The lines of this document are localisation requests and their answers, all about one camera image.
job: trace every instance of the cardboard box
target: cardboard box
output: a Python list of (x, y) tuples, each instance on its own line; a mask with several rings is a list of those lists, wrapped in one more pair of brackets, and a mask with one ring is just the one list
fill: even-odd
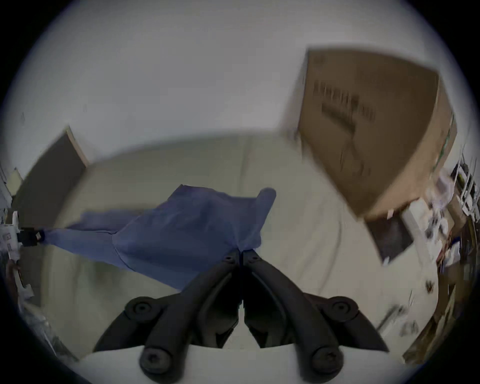
[(456, 125), (436, 72), (329, 49), (309, 52), (299, 132), (352, 211), (369, 219), (423, 194)]

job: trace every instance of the blue cloth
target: blue cloth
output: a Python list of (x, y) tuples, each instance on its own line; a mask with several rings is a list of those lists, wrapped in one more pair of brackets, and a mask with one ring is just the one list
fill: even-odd
[(86, 212), (68, 228), (45, 230), (45, 243), (183, 289), (230, 251), (258, 248), (275, 197), (272, 188), (246, 198), (181, 185), (141, 215)]

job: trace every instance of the dark panel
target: dark panel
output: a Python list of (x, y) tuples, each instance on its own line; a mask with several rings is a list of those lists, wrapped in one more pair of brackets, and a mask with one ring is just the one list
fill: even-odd
[[(67, 195), (84, 171), (84, 163), (64, 133), (37, 161), (13, 199), (11, 211), (18, 211), (20, 226), (53, 227)], [(32, 285), (35, 296), (30, 301), (37, 306), (43, 254), (42, 246), (21, 250), (22, 278)]]

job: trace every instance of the white wall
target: white wall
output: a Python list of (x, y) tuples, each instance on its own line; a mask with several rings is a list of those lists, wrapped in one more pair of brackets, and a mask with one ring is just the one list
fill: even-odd
[(69, 124), (90, 161), (162, 140), (295, 127), (308, 47), (348, 45), (437, 68), (459, 134), (465, 80), (410, 8), (379, 1), (80, 1), (39, 39), (3, 106), (0, 160), (26, 173)]

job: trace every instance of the black knob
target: black knob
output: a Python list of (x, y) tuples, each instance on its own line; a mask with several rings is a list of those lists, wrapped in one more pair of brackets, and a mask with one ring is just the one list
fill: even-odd
[(140, 357), (141, 367), (148, 373), (162, 374), (172, 365), (170, 354), (160, 348), (145, 348)]
[(317, 349), (312, 356), (312, 368), (320, 374), (334, 374), (343, 367), (343, 354), (336, 347)]

